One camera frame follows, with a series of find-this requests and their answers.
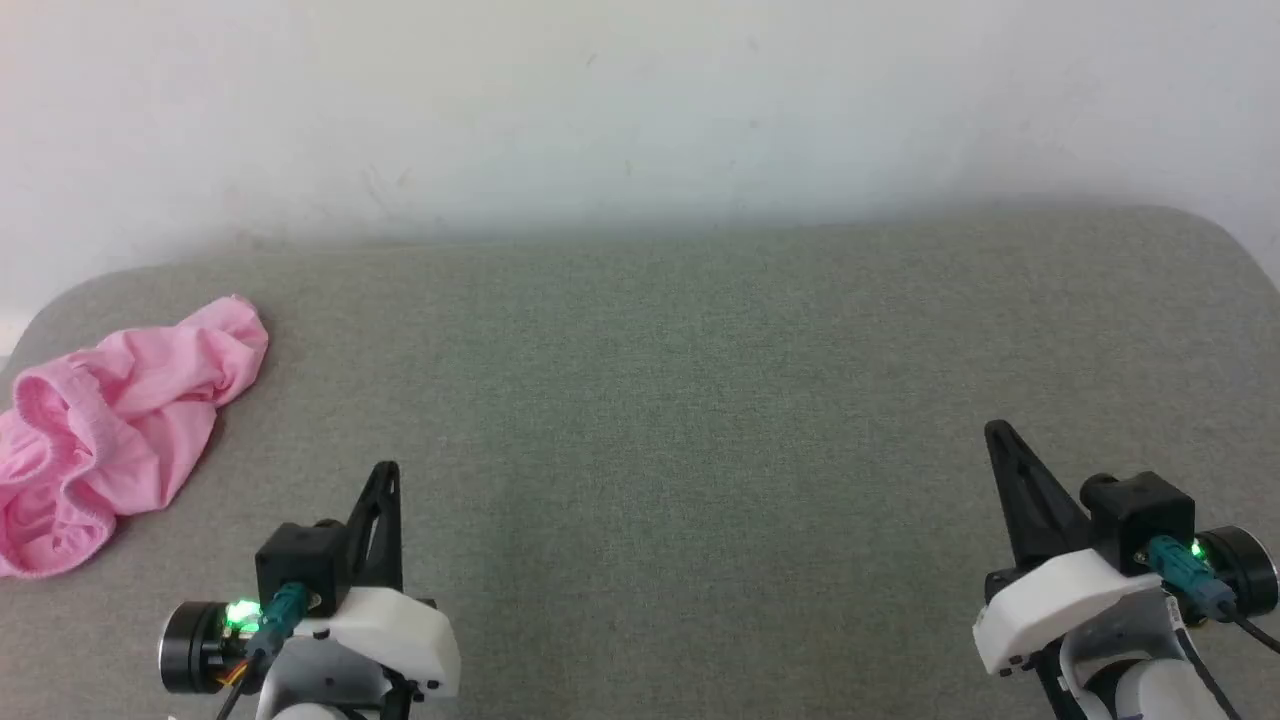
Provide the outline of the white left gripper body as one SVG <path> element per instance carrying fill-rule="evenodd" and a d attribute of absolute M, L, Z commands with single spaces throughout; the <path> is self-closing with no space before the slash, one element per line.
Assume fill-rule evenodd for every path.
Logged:
<path fill-rule="evenodd" d="M 348 701 L 380 698 L 390 689 L 388 671 L 429 700 L 457 697 L 462 680 L 448 616 L 380 587 L 353 588 L 330 618 L 303 621 L 296 669 L 303 683 Z"/>

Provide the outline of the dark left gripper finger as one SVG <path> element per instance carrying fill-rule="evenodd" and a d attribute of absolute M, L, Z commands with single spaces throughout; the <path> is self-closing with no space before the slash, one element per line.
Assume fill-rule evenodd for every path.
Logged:
<path fill-rule="evenodd" d="M 402 591 L 401 469 L 397 462 L 375 464 L 346 529 L 349 584 Z"/>

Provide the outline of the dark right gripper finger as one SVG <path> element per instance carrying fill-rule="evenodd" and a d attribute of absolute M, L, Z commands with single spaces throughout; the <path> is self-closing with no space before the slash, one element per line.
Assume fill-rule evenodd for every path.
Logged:
<path fill-rule="evenodd" d="M 986 447 L 1015 568 L 1029 571 L 1091 543 L 1091 520 L 1005 420 L 984 425 Z"/>

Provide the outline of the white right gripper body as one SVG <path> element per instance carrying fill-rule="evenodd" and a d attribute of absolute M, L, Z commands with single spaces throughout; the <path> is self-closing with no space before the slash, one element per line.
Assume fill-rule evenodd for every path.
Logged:
<path fill-rule="evenodd" d="M 1123 598 L 1161 585 L 1156 574 L 1123 575 L 1093 550 L 1050 559 L 987 601 L 973 625 L 977 652 L 989 675 L 1014 670 Z"/>

